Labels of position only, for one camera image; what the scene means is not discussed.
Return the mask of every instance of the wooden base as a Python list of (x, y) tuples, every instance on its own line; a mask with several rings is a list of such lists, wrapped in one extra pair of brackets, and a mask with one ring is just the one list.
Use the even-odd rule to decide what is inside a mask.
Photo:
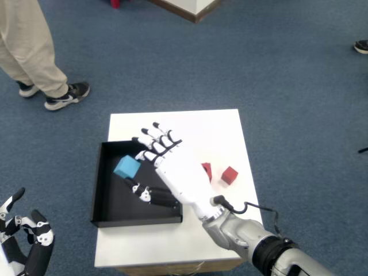
[(242, 264), (244, 260), (220, 260), (212, 262), (163, 264), (161, 266), (119, 267), (118, 271), (129, 276), (158, 276), (173, 274), (190, 274), (214, 271), (232, 270)]
[(218, 7), (221, 3), (221, 0), (214, 0), (211, 4), (209, 4), (203, 10), (201, 10), (198, 14), (193, 14), (187, 10), (183, 10), (180, 7), (170, 4), (165, 0), (149, 0), (149, 1), (193, 23), (200, 22), (207, 14), (209, 14), (214, 8)]

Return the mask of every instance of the blue carpet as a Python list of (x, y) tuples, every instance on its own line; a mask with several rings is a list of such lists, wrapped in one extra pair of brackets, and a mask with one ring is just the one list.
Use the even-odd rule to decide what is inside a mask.
[[(94, 268), (89, 222), (111, 113), (227, 108), (282, 232), (334, 272), (367, 275), (368, 154), (356, 151), (368, 146), (368, 58), (351, 48), (368, 35), (366, 1), (224, 0), (198, 25), (144, 0), (40, 3), (58, 66), (93, 89), (50, 113), (0, 72), (1, 198), (25, 186), (14, 213), (51, 221), (48, 275), (121, 275)], [(260, 274), (246, 263), (204, 275)]]

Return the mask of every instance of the blue cube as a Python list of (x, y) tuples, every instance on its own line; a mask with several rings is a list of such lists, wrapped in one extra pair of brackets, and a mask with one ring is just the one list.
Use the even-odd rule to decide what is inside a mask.
[(139, 167), (140, 163), (136, 159), (130, 157), (129, 155), (125, 155), (119, 161), (119, 164), (116, 166), (114, 173), (123, 178), (134, 178)]

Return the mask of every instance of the black fingertip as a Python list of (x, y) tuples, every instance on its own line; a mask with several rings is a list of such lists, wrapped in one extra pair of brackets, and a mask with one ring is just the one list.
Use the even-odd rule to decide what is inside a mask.
[(38, 210), (33, 210), (30, 215), (35, 223), (39, 223), (40, 221), (45, 223), (47, 221), (47, 219)]
[(13, 195), (13, 201), (19, 200), (25, 193), (25, 188), (20, 188), (18, 192)]

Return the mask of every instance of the shoe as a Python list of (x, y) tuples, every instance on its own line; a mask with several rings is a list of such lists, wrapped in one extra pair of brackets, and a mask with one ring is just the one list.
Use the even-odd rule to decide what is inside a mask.
[(90, 86), (86, 82), (69, 85), (67, 94), (60, 98), (46, 97), (45, 108), (50, 111), (65, 108), (70, 104), (77, 104), (88, 96)]
[(17, 82), (19, 85), (19, 95), (23, 98), (33, 97), (38, 91), (40, 91), (35, 85), (25, 85), (22, 82)]
[(364, 55), (368, 54), (368, 40), (360, 40), (354, 43), (354, 48), (357, 52)]

